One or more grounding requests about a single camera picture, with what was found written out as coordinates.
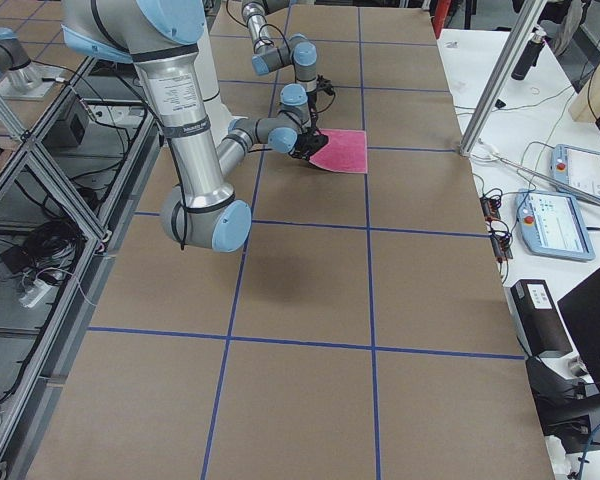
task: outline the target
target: pink towel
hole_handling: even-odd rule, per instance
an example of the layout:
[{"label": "pink towel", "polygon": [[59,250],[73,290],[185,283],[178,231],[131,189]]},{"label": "pink towel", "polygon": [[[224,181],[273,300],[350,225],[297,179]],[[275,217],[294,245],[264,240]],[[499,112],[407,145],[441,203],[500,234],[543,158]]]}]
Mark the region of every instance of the pink towel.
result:
[{"label": "pink towel", "polygon": [[367,132],[364,130],[326,130],[329,143],[311,157],[310,163],[339,173],[367,173]]}]

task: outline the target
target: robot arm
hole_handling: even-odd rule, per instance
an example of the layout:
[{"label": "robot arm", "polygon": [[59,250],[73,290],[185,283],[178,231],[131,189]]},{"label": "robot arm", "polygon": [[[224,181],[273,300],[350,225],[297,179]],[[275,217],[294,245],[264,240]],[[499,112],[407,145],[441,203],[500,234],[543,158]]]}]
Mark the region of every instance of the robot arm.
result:
[{"label": "robot arm", "polygon": [[5,73],[19,92],[28,92],[42,83],[40,71],[31,63],[13,30],[0,28],[0,78]]},{"label": "robot arm", "polygon": [[287,8],[290,0],[242,0],[242,19],[253,42],[253,69],[258,75],[266,75],[288,65],[293,65],[295,82],[302,85],[315,102],[318,90],[332,93],[328,80],[318,76],[318,54],[315,45],[302,34],[292,35],[280,46],[276,46],[266,15]]},{"label": "robot arm", "polygon": [[238,120],[216,150],[194,68],[206,32],[202,2],[64,0],[63,6],[69,47],[136,68],[180,179],[162,208],[165,233],[183,248],[240,248],[249,233],[251,210],[235,199],[224,177],[256,143],[267,141],[291,154],[296,146],[307,151],[306,137],[319,132],[315,135],[305,90],[285,87],[277,117]]}]

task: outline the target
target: metal pole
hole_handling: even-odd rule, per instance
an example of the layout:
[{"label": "metal pole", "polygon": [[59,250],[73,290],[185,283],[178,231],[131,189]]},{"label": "metal pole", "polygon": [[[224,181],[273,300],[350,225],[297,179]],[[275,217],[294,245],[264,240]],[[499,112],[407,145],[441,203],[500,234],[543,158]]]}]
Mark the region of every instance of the metal pole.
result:
[{"label": "metal pole", "polygon": [[25,131],[24,125],[0,96],[0,121],[9,131],[12,138],[20,140]]},{"label": "metal pole", "polygon": [[459,152],[461,155],[468,156],[475,146],[480,133],[487,123],[487,118],[494,107],[498,95],[502,91],[505,82],[509,79],[513,67],[522,55],[522,51],[527,44],[531,29],[537,23],[540,17],[540,12],[546,5],[547,0],[527,0],[524,2],[522,11],[518,16],[513,30],[509,34],[509,38],[502,48],[502,53],[496,62],[496,66],[491,72],[491,77],[487,82],[487,86],[482,92],[482,96],[476,106],[476,111],[473,113],[469,125],[464,132],[462,142],[460,143]]}]

